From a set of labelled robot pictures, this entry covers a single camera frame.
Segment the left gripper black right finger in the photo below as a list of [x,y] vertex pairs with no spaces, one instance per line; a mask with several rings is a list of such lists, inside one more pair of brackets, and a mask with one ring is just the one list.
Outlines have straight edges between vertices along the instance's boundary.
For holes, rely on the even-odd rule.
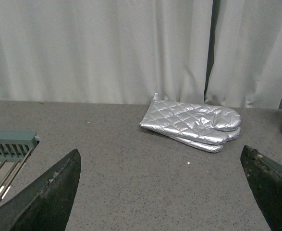
[[247,145],[240,161],[268,226],[272,231],[282,231],[282,165]]

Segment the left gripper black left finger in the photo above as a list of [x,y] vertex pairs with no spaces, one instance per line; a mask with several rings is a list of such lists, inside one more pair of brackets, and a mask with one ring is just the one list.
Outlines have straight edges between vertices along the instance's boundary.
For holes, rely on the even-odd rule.
[[0,207],[0,231],[63,231],[74,204],[81,156],[70,151]]

